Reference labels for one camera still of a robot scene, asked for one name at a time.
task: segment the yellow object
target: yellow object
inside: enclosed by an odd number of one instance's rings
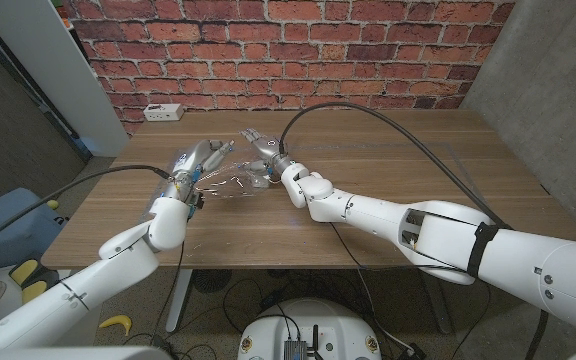
[[[26,304],[30,300],[46,292],[48,284],[45,281],[37,281],[36,283],[25,287],[21,290],[21,303]]]
[[[130,327],[132,327],[132,320],[126,315],[117,315],[109,318],[108,320],[102,322],[99,327],[105,328],[110,325],[114,324],[121,324],[126,328],[126,336],[128,336],[128,332],[130,331]]]
[[[46,205],[48,205],[53,210],[59,207],[59,203],[57,202],[57,200],[48,200]]]
[[[21,264],[20,267],[15,269],[15,271],[10,274],[10,277],[17,283],[17,285],[21,286],[21,284],[32,274],[35,269],[39,266],[39,262],[34,259],[30,259],[25,263]]]

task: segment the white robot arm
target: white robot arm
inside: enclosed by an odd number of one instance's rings
[[[464,285],[478,277],[576,326],[575,241],[498,229],[482,212],[449,202],[395,204],[347,193],[281,156],[275,139],[242,134],[313,220],[350,224],[392,242],[415,265],[456,268],[422,267],[427,273]]]
[[[0,349],[50,345],[90,309],[154,272],[155,253],[183,243],[186,223],[201,205],[194,183],[219,166],[232,144],[202,140],[184,153],[150,209],[154,219],[114,236],[99,249],[101,260],[1,319]]]

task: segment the concrete wall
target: concrete wall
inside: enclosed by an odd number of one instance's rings
[[[479,111],[576,220],[576,1],[519,1],[461,108]]]

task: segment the blue object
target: blue object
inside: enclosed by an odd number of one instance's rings
[[[39,197],[18,188],[0,197],[0,225],[34,204]],[[43,254],[67,221],[48,205],[41,205],[0,232],[0,268],[16,265],[32,254]]]

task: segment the brick wall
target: brick wall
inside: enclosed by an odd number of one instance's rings
[[[461,103],[514,1],[68,0],[130,133],[149,103],[190,110]]]

